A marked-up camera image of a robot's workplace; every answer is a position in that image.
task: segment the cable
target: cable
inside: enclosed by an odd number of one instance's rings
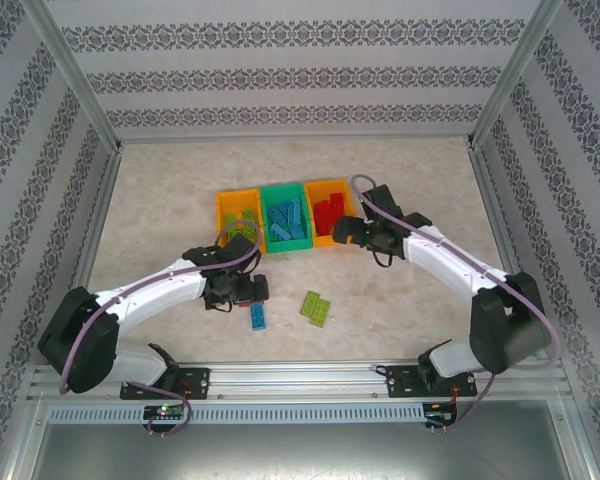
[[[398,226],[400,226],[402,228],[407,229],[409,232],[414,233],[416,235],[419,235],[422,238],[424,238],[426,240],[429,240],[432,243],[441,245],[443,248],[445,248],[446,250],[448,250],[449,252],[451,252],[451,254],[455,255],[460,261],[464,262],[466,265],[468,265],[469,267],[473,268],[480,275],[483,275],[487,279],[491,280],[493,283],[495,283],[496,285],[498,285],[500,288],[502,288],[509,295],[511,295],[516,300],[518,300],[519,302],[521,302],[536,317],[538,317],[540,319],[540,321],[543,323],[543,325],[549,331],[549,335],[551,336],[551,342],[553,343],[553,352],[551,353],[551,356],[549,357],[549,360],[547,360],[546,363],[541,364],[541,365],[514,365],[512,368],[516,368],[518,370],[539,370],[539,369],[542,369],[542,368],[550,367],[550,366],[552,366],[552,365],[554,365],[556,363],[556,361],[558,360],[558,358],[560,358],[561,351],[562,351],[562,346],[561,346],[561,343],[560,343],[560,337],[558,336],[558,332],[556,331],[555,327],[551,324],[551,322],[546,317],[546,315],[544,313],[542,313],[538,307],[536,307],[525,296],[523,296],[522,294],[518,293],[517,290],[515,290],[514,288],[510,287],[509,285],[507,285],[505,282],[503,282],[502,280],[500,280],[495,275],[492,275],[491,273],[489,273],[488,269],[482,267],[479,263],[477,263],[474,260],[472,260],[471,258],[469,258],[467,255],[465,255],[462,251],[460,251],[454,245],[451,245],[451,244],[445,242],[444,238],[438,238],[438,237],[436,237],[434,235],[431,235],[431,234],[429,234],[427,232],[423,232],[422,230],[420,230],[420,229],[418,229],[418,228],[414,227],[413,225],[410,225],[410,224],[408,224],[406,222],[403,222],[399,218],[394,217],[393,215],[385,212],[381,208],[379,208],[376,205],[374,205],[373,203],[371,203],[369,201],[369,199],[366,198],[360,192],[360,189],[358,189],[358,187],[356,186],[356,180],[358,180],[360,178],[371,182],[371,184],[374,187],[376,186],[376,182],[371,177],[369,177],[367,175],[356,174],[353,177],[351,177],[351,189],[353,190],[353,192],[355,193],[355,195],[360,199],[360,201],[364,202],[364,204],[367,205],[371,210],[373,210],[374,212],[376,212],[378,215],[381,215],[384,218],[386,218],[388,220],[391,220],[396,225],[398,225]]]
[[[149,436],[152,437],[153,435],[160,435],[160,438],[164,438],[164,437],[168,437],[169,435],[173,435],[174,433],[177,433],[180,430],[182,430],[184,427],[186,427],[189,424],[189,422],[191,421],[191,418],[193,418],[193,408],[191,408],[191,404],[189,403],[189,401],[187,400],[187,398],[184,395],[178,395],[177,393],[173,393],[168,390],[163,390],[161,388],[152,387],[150,385],[145,385],[143,383],[137,383],[137,382],[127,382],[127,383],[133,387],[141,388],[142,390],[146,390],[148,392],[159,393],[160,395],[165,395],[167,397],[175,398],[176,400],[182,400],[182,405],[186,406],[186,408],[187,408],[187,416],[184,419],[184,421],[182,423],[179,423],[178,425],[173,427],[171,430],[168,430],[166,432],[156,432],[155,430],[152,430],[151,425],[153,425],[153,421],[159,417],[151,417],[149,419],[149,423],[147,424],[147,430],[149,431]]]
[[[127,298],[129,295],[132,295],[133,293],[136,293],[138,290],[141,290],[145,287],[148,287],[149,285],[153,285],[154,283],[160,282],[162,280],[166,280],[167,278],[173,278],[173,277],[177,277],[178,275],[184,275],[187,273],[202,272],[202,271],[206,271],[206,270],[218,270],[221,268],[233,267],[234,265],[238,265],[238,264],[244,262],[245,260],[251,258],[253,255],[255,255],[258,252],[258,248],[260,247],[260,244],[262,243],[262,232],[260,231],[260,227],[258,226],[258,224],[255,222],[252,222],[251,220],[236,220],[235,222],[231,222],[231,223],[227,224],[220,231],[220,233],[218,234],[218,237],[222,236],[229,228],[231,228],[234,225],[237,225],[239,223],[253,225],[255,227],[256,233],[258,235],[258,238],[256,239],[256,243],[253,246],[253,248],[251,250],[249,250],[247,253],[245,253],[243,256],[241,256],[235,260],[231,260],[229,262],[218,263],[215,265],[203,265],[203,266],[193,266],[193,267],[188,267],[188,268],[181,268],[180,270],[174,270],[173,272],[167,272],[167,273],[162,273],[160,275],[156,275],[155,277],[148,278],[148,279],[134,285],[133,287],[130,287],[129,289],[125,290],[124,292],[121,292],[116,297],[113,297],[111,300],[109,300],[104,305],[102,305],[100,308],[98,308],[95,312],[93,312],[91,314],[91,316],[87,319],[87,321],[84,323],[82,328],[80,329],[80,332],[76,336],[76,339],[74,340],[73,345],[71,345],[71,350],[69,350],[69,354],[67,355],[67,360],[64,363],[64,367],[62,369],[62,375],[60,377],[60,386],[59,386],[60,394],[64,395],[69,392],[69,385],[68,385],[67,381],[69,379],[69,373],[71,372],[71,367],[73,366],[73,362],[76,358],[76,354],[77,354],[78,350],[80,349],[80,345],[82,344],[84,337],[87,335],[87,332],[89,331],[91,326],[94,324],[94,322],[98,318],[100,318],[100,316],[103,313],[105,313],[108,308],[112,307],[116,303],[122,302],[122,299]]]

